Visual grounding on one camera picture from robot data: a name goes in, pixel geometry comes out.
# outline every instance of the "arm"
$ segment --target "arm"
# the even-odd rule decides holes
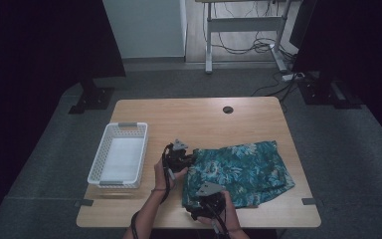
[[[250,237],[241,228],[240,221],[237,215],[237,210],[235,209],[235,206],[232,203],[231,195],[228,191],[222,191],[222,193],[225,195],[226,207],[225,210],[220,214],[220,217],[225,218],[226,214],[225,226],[228,229],[229,236],[231,237],[231,239],[249,239]],[[203,224],[212,225],[212,219],[210,218],[198,217],[197,220]],[[222,228],[219,222],[217,221],[216,225],[219,229]]]
[[[182,171],[175,173],[175,177],[178,178],[185,175],[187,170],[188,168],[186,167]],[[157,162],[157,164],[154,165],[154,172],[156,181],[155,187],[151,191],[150,196],[147,198],[147,201],[144,203],[135,219],[135,228],[139,239],[146,239],[150,237],[151,229],[153,228],[153,223],[154,219],[156,218],[157,210],[166,190],[161,159]],[[171,183],[170,186],[172,187],[173,181],[171,179],[169,180]],[[130,226],[123,235],[123,238],[133,238],[132,229]]]

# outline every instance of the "person's left hand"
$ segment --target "person's left hand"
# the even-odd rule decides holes
[[[178,178],[181,178],[183,177],[188,171],[188,167],[185,167],[184,169],[182,169],[180,172],[176,172],[174,173],[175,175],[175,178],[178,179]],[[166,189],[166,182],[165,182],[165,178],[164,178],[164,172],[163,172],[163,163],[162,163],[162,159],[160,158],[160,160],[154,165],[154,172],[155,172],[155,187],[156,189]],[[173,183],[173,180],[172,178],[170,178],[169,176],[169,182],[170,182],[170,187],[172,188],[174,183]]]

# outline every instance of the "floral shorts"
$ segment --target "floral shorts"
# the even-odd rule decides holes
[[[193,151],[196,162],[184,180],[182,205],[198,207],[196,192],[205,181],[230,192],[236,207],[257,206],[294,187],[275,141]]]

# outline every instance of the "white plastic basket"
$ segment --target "white plastic basket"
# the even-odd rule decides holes
[[[88,182],[100,188],[138,188],[147,147],[147,123],[109,123]]]

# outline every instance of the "power strip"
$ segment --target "power strip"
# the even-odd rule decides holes
[[[284,82],[289,82],[293,79],[293,75],[294,74],[289,74],[289,75],[284,75],[282,76],[282,81]],[[305,78],[305,75],[303,73],[296,73],[296,76],[294,78],[294,80],[298,81],[298,80],[303,80]]]

